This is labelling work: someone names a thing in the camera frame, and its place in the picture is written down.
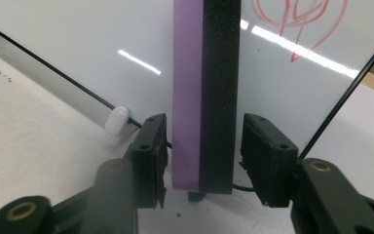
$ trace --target white table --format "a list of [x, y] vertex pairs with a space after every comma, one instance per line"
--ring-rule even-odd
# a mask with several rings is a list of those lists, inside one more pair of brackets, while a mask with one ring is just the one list
[[[114, 149], [100, 127], [110, 110], [2, 38], [0, 71], [0, 208], [26, 195], [54, 205], [90, 186], [101, 162], [125, 152], [128, 142]], [[373, 90], [358, 87], [308, 157], [336, 164], [374, 198]], [[246, 183], [239, 169], [235, 181]], [[139, 210], [140, 233], [294, 233], [289, 209], [263, 207], [253, 193], [189, 203], [170, 187], [167, 170], [165, 208]]]

